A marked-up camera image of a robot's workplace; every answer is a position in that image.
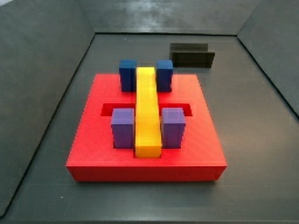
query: yellow block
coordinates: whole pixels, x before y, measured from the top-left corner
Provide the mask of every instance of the yellow block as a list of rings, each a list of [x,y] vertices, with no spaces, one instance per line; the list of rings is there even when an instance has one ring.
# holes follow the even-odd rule
[[[162,156],[162,131],[159,119],[155,68],[137,68],[135,103],[135,155],[138,158]]]

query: dark blue block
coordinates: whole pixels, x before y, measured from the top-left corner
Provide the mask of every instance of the dark blue block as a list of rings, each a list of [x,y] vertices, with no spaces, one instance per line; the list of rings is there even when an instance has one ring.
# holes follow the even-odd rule
[[[133,108],[115,108],[111,128],[115,148],[134,149],[135,142],[135,110]]]
[[[173,92],[174,62],[158,60],[157,62],[157,91]]]
[[[122,59],[119,63],[119,74],[122,82],[122,92],[137,91],[137,61]]]
[[[163,148],[181,149],[186,126],[182,108],[163,108],[162,113]]]

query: gray floor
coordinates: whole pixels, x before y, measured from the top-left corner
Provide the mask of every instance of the gray floor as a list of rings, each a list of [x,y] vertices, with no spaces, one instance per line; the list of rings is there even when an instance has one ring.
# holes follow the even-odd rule
[[[229,169],[212,183],[77,183],[65,167],[97,73],[154,65],[171,42],[209,43],[200,75]],[[299,221],[299,124],[236,37],[98,35],[5,221]]]

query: toy block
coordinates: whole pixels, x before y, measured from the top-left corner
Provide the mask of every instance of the toy block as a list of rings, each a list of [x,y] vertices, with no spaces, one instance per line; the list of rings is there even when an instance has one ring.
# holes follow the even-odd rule
[[[186,120],[182,108],[163,108],[162,132],[163,148],[181,149]]]
[[[216,52],[209,52],[209,44],[171,43],[170,59],[174,67],[212,68]]]
[[[133,108],[115,108],[111,129],[117,149],[134,149],[135,139],[135,110]]]
[[[173,92],[174,63],[171,60],[157,62],[157,90],[158,92]]]
[[[162,147],[155,68],[139,67],[137,69],[135,156],[159,158]]]
[[[122,92],[137,91],[137,61],[122,59],[119,63]]]

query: red base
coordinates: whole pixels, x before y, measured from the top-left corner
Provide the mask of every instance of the red base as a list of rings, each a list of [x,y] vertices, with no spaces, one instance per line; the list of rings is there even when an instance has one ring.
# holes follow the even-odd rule
[[[180,150],[161,158],[135,158],[114,149],[110,127],[114,108],[134,108],[135,93],[121,92],[118,74],[97,76],[67,167],[78,181],[209,181],[221,177],[228,161],[197,75],[175,75],[173,92],[159,93],[159,106],[184,107],[186,129]]]

